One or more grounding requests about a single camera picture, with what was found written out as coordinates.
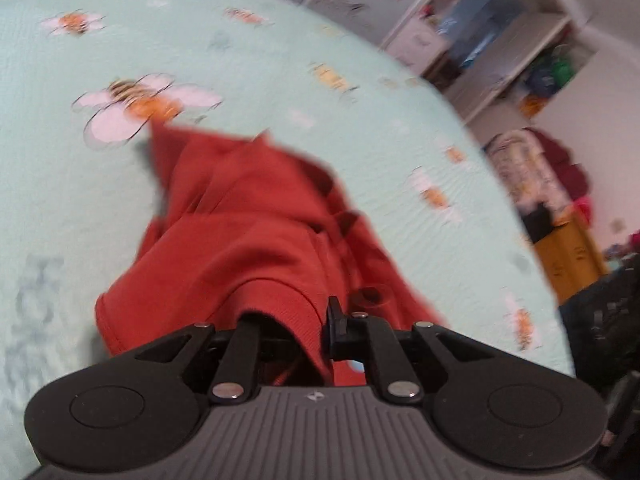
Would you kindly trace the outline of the red t-shirt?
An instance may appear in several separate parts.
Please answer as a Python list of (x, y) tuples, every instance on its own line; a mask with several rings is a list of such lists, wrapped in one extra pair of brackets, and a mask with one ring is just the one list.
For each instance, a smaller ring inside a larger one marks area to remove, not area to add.
[(230, 330), (257, 315), (295, 341), (326, 382), (357, 376), (322, 353), (331, 298), (396, 330), (440, 315), (411, 287), (329, 171), (268, 136), (232, 138), (154, 124), (165, 209), (130, 269), (96, 300), (96, 326), (121, 354), (195, 324)]

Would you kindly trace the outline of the pile of clothes on chair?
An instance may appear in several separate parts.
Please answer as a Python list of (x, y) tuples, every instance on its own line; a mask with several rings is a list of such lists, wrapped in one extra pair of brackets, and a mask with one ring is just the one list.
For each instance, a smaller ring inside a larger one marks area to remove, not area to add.
[(497, 134), (484, 152), (533, 243), (574, 218), (590, 226), (589, 177), (563, 144), (538, 129), (521, 128)]

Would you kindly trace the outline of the yellow wooden cabinet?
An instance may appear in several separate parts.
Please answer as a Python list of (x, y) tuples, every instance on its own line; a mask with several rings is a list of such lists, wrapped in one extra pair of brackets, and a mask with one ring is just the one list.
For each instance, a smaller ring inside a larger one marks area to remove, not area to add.
[(558, 304), (564, 304), (610, 273), (590, 229), (578, 212), (538, 240), (534, 249)]

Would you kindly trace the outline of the black equipment on floor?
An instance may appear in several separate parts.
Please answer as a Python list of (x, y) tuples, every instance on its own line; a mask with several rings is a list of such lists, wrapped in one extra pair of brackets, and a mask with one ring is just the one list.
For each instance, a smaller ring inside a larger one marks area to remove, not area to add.
[(594, 463), (612, 479), (639, 477), (639, 257), (560, 307), (575, 376), (600, 394), (608, 429)]

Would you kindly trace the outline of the mint quilted floral bedspread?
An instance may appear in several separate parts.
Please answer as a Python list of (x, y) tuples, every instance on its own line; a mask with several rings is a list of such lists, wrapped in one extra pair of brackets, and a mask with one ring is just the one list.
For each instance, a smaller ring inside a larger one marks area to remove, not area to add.
[(162, 196), (140, 132), (85, 137), (119, 79), (215, 93), (186, 125), (326, 162), (401, 273), (459, 333), (565, 374), (553, 292), (509, 197), (444, 98), (372, 44), (288, 0), (1, 0), (1, 474), (37, 462), (23, 428), (48, 382), (102, 358), (96, 298)]

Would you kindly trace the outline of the white bookshelf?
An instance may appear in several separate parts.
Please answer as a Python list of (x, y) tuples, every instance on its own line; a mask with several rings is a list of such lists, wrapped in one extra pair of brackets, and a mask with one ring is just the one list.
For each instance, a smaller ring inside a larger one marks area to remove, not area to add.
[(439, 86), (472, 122), (534, 59), (588, 21), (577, 0), (303, 0)]

